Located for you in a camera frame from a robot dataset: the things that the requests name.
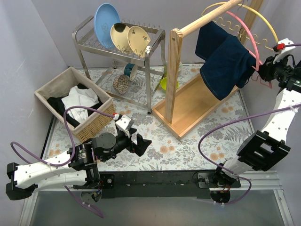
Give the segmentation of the dark blue denim skirt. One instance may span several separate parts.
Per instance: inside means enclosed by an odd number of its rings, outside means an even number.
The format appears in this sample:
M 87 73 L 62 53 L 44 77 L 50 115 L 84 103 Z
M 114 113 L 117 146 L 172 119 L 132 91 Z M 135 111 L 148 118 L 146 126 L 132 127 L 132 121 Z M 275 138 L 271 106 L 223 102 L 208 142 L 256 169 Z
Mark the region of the dark blue denim skirt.
M 243 88 L 256 66 L 255 57 L 238 38 L 214 22 L 199 29 L 195 54 L 205 61 L 200 75 L 218 100 L 227 97 L 235 86 Z

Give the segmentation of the white cloth garment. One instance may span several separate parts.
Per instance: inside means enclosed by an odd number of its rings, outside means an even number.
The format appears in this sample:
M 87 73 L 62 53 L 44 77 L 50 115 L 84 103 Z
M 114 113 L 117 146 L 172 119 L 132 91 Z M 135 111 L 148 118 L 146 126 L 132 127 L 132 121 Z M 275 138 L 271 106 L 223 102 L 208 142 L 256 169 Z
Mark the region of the white cloth garment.
M 92 107 L 99 104 L 97 94 L 91 89 L 80 89 L 79 86 L 70 88 L 68 96 L 62 98 L 65 109 L 72 106 Z M 77 122 L 82 123 L 88 118 L 88 111 L 84 108 L 71 109 L 68 114 Z

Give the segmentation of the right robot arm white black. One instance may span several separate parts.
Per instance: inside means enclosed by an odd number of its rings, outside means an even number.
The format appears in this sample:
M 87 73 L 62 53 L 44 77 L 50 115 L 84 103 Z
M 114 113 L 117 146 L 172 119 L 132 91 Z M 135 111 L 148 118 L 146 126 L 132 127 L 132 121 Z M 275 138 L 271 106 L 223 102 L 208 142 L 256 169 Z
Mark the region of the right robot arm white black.
M 301 102 L 301 65 L 289 66 L 288 58 L 286 55 L 274 63 L 274 57 L 271 56 L 260 66 L 259 74 L 265 81 L 275 79 L 279 82 L 275 112 L 261 130 L 242 143 L 235 158 L 217 167 L 212 177 L 216 186 L 230 186 L 246 171 L 267 171 L 291 150 L 285 142 L 288 129 L 298 112 L 293 105 Z

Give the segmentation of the yellow wavy hanger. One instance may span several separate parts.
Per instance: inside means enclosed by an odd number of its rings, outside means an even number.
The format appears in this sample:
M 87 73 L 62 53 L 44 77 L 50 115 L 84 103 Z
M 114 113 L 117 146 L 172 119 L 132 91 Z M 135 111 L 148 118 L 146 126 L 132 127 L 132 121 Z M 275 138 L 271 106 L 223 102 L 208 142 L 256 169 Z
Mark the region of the yellow wavy hanger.
M 275 40 L 274 42 L 277 43 L 278 37 L 277 37 L 277 34 L 276 34 L 274 28 L 269 23 L 269 21 L 261 13 L 259 13 L 257 11 L 258 9 L 260 9 L 262 2 L 263 2 L 262 0 L 253 0 L 251 2 L 251 6 L 247 6 L 241 2 L 238 4 L 238 10 L 240 8 L 245 8 L 246 10 L 248 10 L 245 18 L 243 19 L 243 22 L 246 24 L 246 26 L 249 29 L 252 28 L 253 23 L 255 22 L 256 18 L 257 17 L 260 18 L 266 24 L 266 26 L 269 28 L 270 32 L 272 33 L 274 40 Z M 214 19 L 213 21 L 215 23 L 221 25 L 225 30 L 236 32 L 238 34 L 238 37 L 240 38 L 240 41 L 243 44 L 245 43 L 246 40 L 251 40 L 249 35 L 246 33 L 246 28 L 244 28 L 240 22 L 238 22 L 238 24 L 232 25 L 231 20 L 227 20 L 227 22 L 225 22 L 225 20 L 223 19 L 222 16 L 219 16 L 217 19 Z

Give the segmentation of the wooden clothes rack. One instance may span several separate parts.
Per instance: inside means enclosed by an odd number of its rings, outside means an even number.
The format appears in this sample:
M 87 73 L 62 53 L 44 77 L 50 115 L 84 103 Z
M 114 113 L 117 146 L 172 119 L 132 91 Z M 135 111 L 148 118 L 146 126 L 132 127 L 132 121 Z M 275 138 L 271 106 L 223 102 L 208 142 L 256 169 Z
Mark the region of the wooden clothes rack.
M 183 39 L 238 4 L 243 4 L 243 1 L 229 0 L 221 3 L 218 8 L 185 27 L 170 31 L 166 97 L 153 107 L 152 113 L 178 140 L 184 138 L 222 103 L 210 94 L 199 75 L 177 87 Z

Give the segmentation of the patterned red bowl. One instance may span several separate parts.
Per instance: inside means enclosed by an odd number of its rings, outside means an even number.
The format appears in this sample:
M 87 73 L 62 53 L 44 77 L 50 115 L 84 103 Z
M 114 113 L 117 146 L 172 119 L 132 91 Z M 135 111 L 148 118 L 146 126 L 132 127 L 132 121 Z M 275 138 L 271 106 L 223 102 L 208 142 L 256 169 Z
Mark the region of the patterned red bowl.
M 125 94 L 129 87 L 128 77 L 126 75 L 117 76 L 113 80 L 113 87 L 117 92 L 119 92 L 119 94 Z

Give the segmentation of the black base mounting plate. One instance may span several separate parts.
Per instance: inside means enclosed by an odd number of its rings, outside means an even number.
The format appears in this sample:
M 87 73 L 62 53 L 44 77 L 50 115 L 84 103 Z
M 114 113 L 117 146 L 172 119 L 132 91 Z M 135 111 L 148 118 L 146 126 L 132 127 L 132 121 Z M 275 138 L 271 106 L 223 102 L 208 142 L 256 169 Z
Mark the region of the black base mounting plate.
M 215 170 L 107 171 L 100 172 L 102 198 L 196 197 L 210 199 L 218 187 Z

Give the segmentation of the steel dish rack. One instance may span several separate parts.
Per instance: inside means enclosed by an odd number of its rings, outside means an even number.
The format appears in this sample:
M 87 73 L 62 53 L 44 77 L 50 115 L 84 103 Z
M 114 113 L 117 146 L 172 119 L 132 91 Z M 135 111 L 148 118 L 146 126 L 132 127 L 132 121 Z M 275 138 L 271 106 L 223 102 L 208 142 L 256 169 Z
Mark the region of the steel dish rack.
M 155 87 L 155 89 L 151 89 L 151 75 L 158 75 L 160 76 L 160 79 L 166 77 L 166 71 L 167 71 L 167 63 L 165 59 L 165 46 L 166 46 L 166 32 L 165 30 L 161 29 L 160 27 L 155 26 L 146 26 L 145 24 L 140 23 L 134 23 L 129 21 L 122 21 L 123 24 L 132 27 L 134 25 L 137 25 L 141 28 L 143 28 L 146 32 L 151 34 L 151 40 L 150 44 L 148 44 L 146 50 L 145 50 L 145 57 L 141 57 L 135 53 L 122 53 L 120 50 L 118 50 L 114 46 L 110 46 L 109 48 L 106 48 L 102 42 L 99 42 L 96 38 L 94 29 L 91 28 L 89 31 L 81 38 L 77 38 L 77 34 L 80 30 L 87 28 L 87 25 L 93 21 L 94 17 L 89 16 L 86 18 L 82 23 L 80 23 L 73 31 L 72 31 L 72 39 L 75 46 L 75 49 L 77 51 L 77 54 L 79 56 L 80 62 L 82 64 L 82 68 L 84 70 L 85 75 L 88 78 L 90 77 L 85 59 L 83 57 L 82 52 L 89 52 L 92 54 L 100 55 L 103 57 L 108 57 L 113 60 L 112 65 L 107 69 L 104 75 L 102 75 L 97 80 L 97 85 L 101 83 L 101 81 L 105 78 L 105 76 L 112 71 L 114 68 L 117 68 L 117 63 L 132 63 L 138 66 L 139 71 L 143 71 L 145 74 L 145 80 L 146 80 L 146 103 L 141 104 L 139 102 L 136 102 L 134 100 L 126 99 L 120 96 L 117 96 L 115 94 L 109 93 L 111 97 L 118 98 L 120 100 L 124 100 L 126 102 L 132 103 L 134 105 L 137 105 L 139 107 L 145 107 L 147 109 L 147 114 L 152 113 L 152 105 L 151 105 L 151 99 L 153 95 L 155 94 L 156 90 L 158 89 L 158 86 Z M 155 50 L 160 47 L 160 59 L 163 64 L 164 70 L 162 72 L 152 70 L 150 66 L 150 58 L 154 54 Z

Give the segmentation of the floral table mat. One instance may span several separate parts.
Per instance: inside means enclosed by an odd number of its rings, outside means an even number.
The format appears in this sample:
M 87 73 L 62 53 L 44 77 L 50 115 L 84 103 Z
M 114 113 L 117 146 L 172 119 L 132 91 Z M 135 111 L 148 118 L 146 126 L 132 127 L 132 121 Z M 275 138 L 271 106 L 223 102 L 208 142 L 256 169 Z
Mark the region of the floral table mat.
M 129 84 L 125 98 L 146 101 L 145 74 L 139 71 Z M 122 151 L 115 159 L 99 163 L 101 171 L 203 170 L 235 157 L 242 142 L 253 129 L 245 121 L 246 111 L 239 93 L 232 95 L 183 139 L 176 139 L 143 107 L 114 99 L 118 113 L 134 119 L 134 127 L 152 141 L 141 157 Z

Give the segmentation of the teal cup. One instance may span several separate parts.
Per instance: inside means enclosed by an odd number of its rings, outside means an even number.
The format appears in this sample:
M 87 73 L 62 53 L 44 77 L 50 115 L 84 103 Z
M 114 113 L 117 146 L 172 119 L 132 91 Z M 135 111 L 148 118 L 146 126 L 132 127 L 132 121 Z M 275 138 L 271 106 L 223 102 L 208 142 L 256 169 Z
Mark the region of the teal cup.
M 137 75 L 138 66 L 136 64 L 128 63 L 124 67 L 123 74 L 127 76 L 129 81 L 133 81 Z

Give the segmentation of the wicker laundry basket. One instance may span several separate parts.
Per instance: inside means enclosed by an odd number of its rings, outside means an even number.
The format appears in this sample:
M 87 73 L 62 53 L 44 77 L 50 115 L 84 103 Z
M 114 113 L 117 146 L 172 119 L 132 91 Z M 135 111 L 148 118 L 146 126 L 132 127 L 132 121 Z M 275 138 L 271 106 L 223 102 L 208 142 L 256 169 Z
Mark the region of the wicker laundry basket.
M 84 74 L 77 69 L 70 67 L 64 72 L 56 76 L 47 84 L 39 88 L 34 92 L 35 96 L 48 108 L 48 110 L 61 122 L 64 122 L 63 116 L 61 116 L 49 103 L 50 97 L 65 97 L 69 94 L 70 88 L 83 84 L 87 88 L 91 88 L 102 101 L 103 105 L 97 110 L 113 115 L 116 110 L 113 104 L 112 97 L 110 97 L 104 90 L 87 78 Z M 84 108 L 85 106 L 72 106 L 74 108 Z M 67 124 L 71 133 L 80 141 L 84 142 L 90 138 L 94 138 L 110 121 L 111 117 L 93 112 L 86 120 L 84 120 L 77 127 L 73 127 L 68 121 Z

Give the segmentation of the black cloth garment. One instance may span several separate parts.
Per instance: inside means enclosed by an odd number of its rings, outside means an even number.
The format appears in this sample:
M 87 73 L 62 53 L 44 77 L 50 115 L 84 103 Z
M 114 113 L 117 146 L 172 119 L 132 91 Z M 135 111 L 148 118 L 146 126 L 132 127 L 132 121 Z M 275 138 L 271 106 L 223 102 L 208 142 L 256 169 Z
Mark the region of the black cloth garment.
M 83 84 L 79 83 L 77 86 L 79 86 L 80 89 L 87 89 L 86 86 L 84 86 Z M 65 107 L 64 104 L 62 103 L 62 98 L 63 97 L 50 97 L 48 99 L 48 103 L 61 115 L 63 116 L 63 113 L 65 112 Z M 98 98 L 98 100 L 100 101 L 99 104 L 96 104 L 95 106 L 92 106 L 91 108 L 93 109 L 98 109 L 100 106 L 103 105 L 102 101 L 100 100 L 100 98 Z M 88 116 L 90 116 L 93 111 L 91 110 L 87 110 L 88 111 Z M 68 113 L 66 115 L 66 119 L 67 121 L 73 126 L 73 127 L 77 127 L 78 125 L 80 125 L 79 122 L 77 122 L 75 119 L 73 119 Z

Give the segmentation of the cream floral plate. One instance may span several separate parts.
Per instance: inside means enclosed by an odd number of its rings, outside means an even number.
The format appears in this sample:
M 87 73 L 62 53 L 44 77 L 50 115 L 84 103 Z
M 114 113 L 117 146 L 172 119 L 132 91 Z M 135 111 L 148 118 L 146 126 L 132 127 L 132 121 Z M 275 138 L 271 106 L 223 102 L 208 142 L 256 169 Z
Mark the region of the cream floral plate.
M 151 40 L 148 33 L 139 26 L 132 26 L 128 31 L 127 39 L 131 50 L 144 58 L 146 47 Z

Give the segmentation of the cream plate dark spot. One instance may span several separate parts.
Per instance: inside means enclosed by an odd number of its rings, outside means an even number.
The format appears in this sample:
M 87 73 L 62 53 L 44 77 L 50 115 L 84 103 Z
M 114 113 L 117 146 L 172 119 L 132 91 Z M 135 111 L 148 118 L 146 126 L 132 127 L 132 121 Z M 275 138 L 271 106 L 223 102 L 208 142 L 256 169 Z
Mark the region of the cream plate dark spot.
M 110 36 L 115 47 L 122 53 L 131 53 L 127 39 L 129 27 L 123 23 L 116 23 L 111 27 Z

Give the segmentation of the blue plate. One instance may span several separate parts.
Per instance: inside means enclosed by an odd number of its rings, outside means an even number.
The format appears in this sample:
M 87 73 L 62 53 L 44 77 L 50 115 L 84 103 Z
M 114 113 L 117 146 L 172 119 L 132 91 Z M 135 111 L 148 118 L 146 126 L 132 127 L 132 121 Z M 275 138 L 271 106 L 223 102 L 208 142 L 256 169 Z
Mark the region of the blue plate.
M 107 49 L 114 48 L 111 27 L 116 23 L 120 23 L 120 17 L 115 7 L 109 3 L 100 5 L 94 15 L 94 32 L 98 42 Z

